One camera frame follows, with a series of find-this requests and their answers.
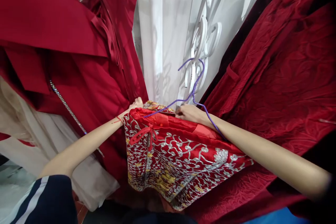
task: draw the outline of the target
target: red tie string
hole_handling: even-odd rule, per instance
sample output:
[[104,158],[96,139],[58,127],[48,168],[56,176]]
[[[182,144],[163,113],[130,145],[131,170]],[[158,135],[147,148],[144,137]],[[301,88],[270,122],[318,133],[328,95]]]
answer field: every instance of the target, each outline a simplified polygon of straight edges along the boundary
[[141,129],[138,133],[136,133],[134,136],[132,136],[132,138],[129,140],[129,142],[130,142],[129,144],[133,145],[133,144],[139,142],[140,139],[143,138],[144,135],[146,135],[147,133],[151,135],[150,136],[149,149],[148,149],[148,151],[151,151],[152,148],[153,148],[153,142],[156,143],[158,141],[158,136],[157,136],[155,130],[153,129],[153,124],[149,124],[148,127],[145,127],[143,129]]

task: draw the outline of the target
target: beige garment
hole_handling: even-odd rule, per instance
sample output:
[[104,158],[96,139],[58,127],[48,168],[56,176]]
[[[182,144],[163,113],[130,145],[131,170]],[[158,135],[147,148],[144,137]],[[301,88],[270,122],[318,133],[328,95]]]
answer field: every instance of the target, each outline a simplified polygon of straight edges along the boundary
[[[0,97],[0,121],[8,120],[6,126],[1,127],[2,133],[16,134],[17,138],[24,135],[23,140],[29,139],[36,145],[25,146],[11,137],[0,141],[0,153],[35,176],[49,160],[78,139],[61,116],[33,110],[1,77]],[[90,211],[101,206],[105,198],[119,188],[115,178],[92,156],[80,163],[71,181],[78,198]]]
[[0,132],[35,145],[16,93],[0,76]]

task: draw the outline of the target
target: red dress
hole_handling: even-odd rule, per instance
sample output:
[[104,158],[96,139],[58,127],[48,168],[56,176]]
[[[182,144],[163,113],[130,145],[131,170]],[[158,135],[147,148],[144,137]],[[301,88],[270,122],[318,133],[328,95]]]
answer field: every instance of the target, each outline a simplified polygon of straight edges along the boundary
[[[136,0],[107,1],[115,7],[110,23],[97,0],[86,1],[94,13],[78,0],[3,0],[1,5],[1,76],[36,110],[64,116],[80,135],[49,80],[87,132],[125,111],[135,97],[148,99],[132,39]],[[100,146],[104,157],[97,155],[119,181],[127,178],[122,139],[119,130]]]
[[[205,102],[210,113],[298,155],[336,121],[334,12],[326,5],[307,16],[312,1],[273,0]],[[303,198],[268,193],[275,178],[247,167],[187,213],[200,223],[242,223]]]
[[124,116],[128,182],[135,190],[154,188],[182,211],[253,164],[218,133],[175,118],[172,109],[144,118],[163,107],[148,101]]

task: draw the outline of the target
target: white scroll ironwork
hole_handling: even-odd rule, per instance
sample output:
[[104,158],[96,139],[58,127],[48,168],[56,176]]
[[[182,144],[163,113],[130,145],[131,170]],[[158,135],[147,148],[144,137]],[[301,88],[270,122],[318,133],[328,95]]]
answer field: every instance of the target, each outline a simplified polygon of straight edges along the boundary
[[202,65],[198,60],[199,58],[205,63],[205,69],[202,79],[197,85],[196,92],[202,88],[207,76],[209,57],[214,53],[221,37],[222,24],[220,22],[212,23],[219,2],[220,0],[216,2],[215,0],[202,0],[201,2],[193,32],[193,39],[191,41],[190,56],[188,57],[194,58],[194,60],[190,61],[187,65],[184,79],[184,86],[189,90],[188,93],[186,93],[186,97],[192,91],[196,79],[202,72]]

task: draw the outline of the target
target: embossed red fabric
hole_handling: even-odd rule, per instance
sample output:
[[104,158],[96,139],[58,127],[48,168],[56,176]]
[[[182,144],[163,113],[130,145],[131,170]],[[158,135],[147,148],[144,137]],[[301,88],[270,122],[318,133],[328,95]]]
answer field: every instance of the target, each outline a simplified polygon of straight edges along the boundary
[[[87,132],[126,110],[135,97],[148,99],[131,33],[136,0],[107,1],[117,7],[110,10],[117,27],[107,27],[100,0],[86,0],[92,9],[78,0],[1,4],[0,75],[36,110],[67,118],[79,135],[83,131],[50,79]],[[120,67],[121,57],[126,66]],[[125,71],[132,85],[125,83]],[[127,181],[124,137],[120,129],[100,146],[105,157],[96,155],[119,182]]]
[[255,4],[251,8],[251,11],[247,15],[245,21],[239,28],[239,31],[231,41],[230,45],[226,49],[222,61],[220,62],[220,67],[218,73],[210,83],[209,87],[205,91],[203,97],[200,100],[200,103],[203,104],[210,96],[216,85],[219,83],[223,75],[226,73],[226,69],[228,65],[235,59],[236,55],[238,54],[243,42],[245,41],[246,37],[250,33],[251,29],[253,28],[254,24],[258,20],[261,13],[264,11],[266,6],[272,0],[256,0]]
[[[307,16],[312,1],[273,0],[205,102],[210,113],[298,155],[335,129],[334,13],[326,5]],[[242,223],[302,199],[268,193],[275,178],[247,167],[186,212],[200,223]]]

